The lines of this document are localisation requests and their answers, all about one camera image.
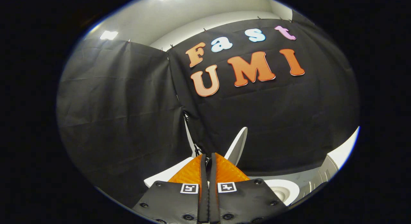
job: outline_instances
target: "pink letter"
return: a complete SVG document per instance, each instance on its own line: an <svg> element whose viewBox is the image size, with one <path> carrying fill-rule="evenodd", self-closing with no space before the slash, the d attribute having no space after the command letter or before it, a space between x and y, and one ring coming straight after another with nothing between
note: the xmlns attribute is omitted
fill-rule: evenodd
<svg viewBox="0 0 411 224"><path fill-rule="evenodd" d="M281 32L281 34L283 34L284 37L286 37L287 39L290 40L296 40L295 36L288 34L288 29L287 28L283 28L281 26L277 26L276 28L277 31Z"/></svg>

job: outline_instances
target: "white ceiling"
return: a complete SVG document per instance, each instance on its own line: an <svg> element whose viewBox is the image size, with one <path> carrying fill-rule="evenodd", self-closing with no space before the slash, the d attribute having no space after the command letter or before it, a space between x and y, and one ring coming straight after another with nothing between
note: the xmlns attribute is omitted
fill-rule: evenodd
<svg viewBox="0 0 411 224"><path fill-rule="evenodd" d="M208 16L238 11L270 12L286 18L273 0L135 0L92 29L86 39L117 31L115 39L150 45L165 34Z"/></svg>

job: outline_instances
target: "black curtain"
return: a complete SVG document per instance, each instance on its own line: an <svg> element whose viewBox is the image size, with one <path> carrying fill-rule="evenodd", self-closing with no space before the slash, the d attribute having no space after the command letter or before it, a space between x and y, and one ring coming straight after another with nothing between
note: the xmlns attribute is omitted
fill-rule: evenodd
<svg viewBox="0 0 411 224"><path fill-rule="evenodd" d="M81 41L61 76L56 112L73 163L130 208L148 189L145 178L191 156L167 53L152 47Z"/></svg>
<svg viewBox="0 0 411 224"><path fill-rule="evenodd" d="M289 30L289 40L278 25ZM264 41L252 42L245 30L258 28ZM226 37L230 49L211 51L211 42ZM186 51L204 42L203 60L194 67ZM292 76L279 52L292 49L302 76ZM276 78L241 87L234 85L231 57L250 63L254 52L266 53ZM280 19L233 22L194 35L168 51L173 82L189 120L193 141L206 151L225 154L236 134L248 127L247 141L238 167L250 176L274 176L309 170L322 164L326 154L345 142L359 125L356 81L344 54L324 32L309 21ZM190 76L202 71L204 87L211 84L205 69L217 65L218 91L197 94Z"/></svg>

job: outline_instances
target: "orange letter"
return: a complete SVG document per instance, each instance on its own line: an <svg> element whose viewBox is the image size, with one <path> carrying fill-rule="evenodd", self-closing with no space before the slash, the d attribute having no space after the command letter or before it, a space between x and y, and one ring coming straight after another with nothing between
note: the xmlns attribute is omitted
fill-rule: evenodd
<svg viewBox="0 0 411 224"><path fill-rule="evenodd" d="M198 55L202 56L204 54L204 50L202 49L202 47L205 46L206 45L204 44L204 42L201 42L185 52L190 58L190 67L194 67L203 60L201 57L198 57Z"/></svg>
<svg viewBox="0 0 411 224"><path fill-rule="evenodd" d="M243 74L251 80L256 81L257 70L259 81L269 81L275 78L274 73L271 72L266 60L266 53L263 51L254 52L251 55L251 63L247 63L243 58L236 56L227 60L227 63L232 65L234 69L235 79L234 85L236 87L248 84L248 80L244 79Z"/></svg>
<svg viewBox="0 0 411 224"><path fill-rule="evenodd" d="M202 97L208 97L217 92L218 88L220 87L220 83L218 82L217 73L215 72L216 69L217 69L217 65L211 65L210 67L205 69L206 72L210 74L210 78L211 78L210 88L204 87L203 78L201 78L201 76L203 75L202 71L193 73L191 75L190 78L194 81L194 87L198 95Z"/></svg>
<svg viewBox="0 0 411 224"><path fill-rule="evenodd" d="M294 56L294 50L292 49L282 49L280 50L280 53L285 56L285 58L288 61L288 64L290 65L290 74L293 76L301 76L305 74L304 69L300 67L300 64L298 63L297 59Z"/></svg>

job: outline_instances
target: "letter m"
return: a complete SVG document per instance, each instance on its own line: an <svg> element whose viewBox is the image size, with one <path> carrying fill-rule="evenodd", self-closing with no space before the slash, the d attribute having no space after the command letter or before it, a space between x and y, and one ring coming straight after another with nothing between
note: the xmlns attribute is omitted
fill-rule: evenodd
<svg viewBox="0 0 411 224"><path fill-rule="evenodd" d="M254 52L251 55L251 63L247 63L243 58L239 56L232 57L227 60L227 63L232 65L234 70L235 79L234 85L236 87L244 86L248 84L248 80L244 78L246 76L251 82L255 82L257 78L259 81L269 81L275 78L274 73L271 72L266 60L266 53L263 51Z"/></svg>

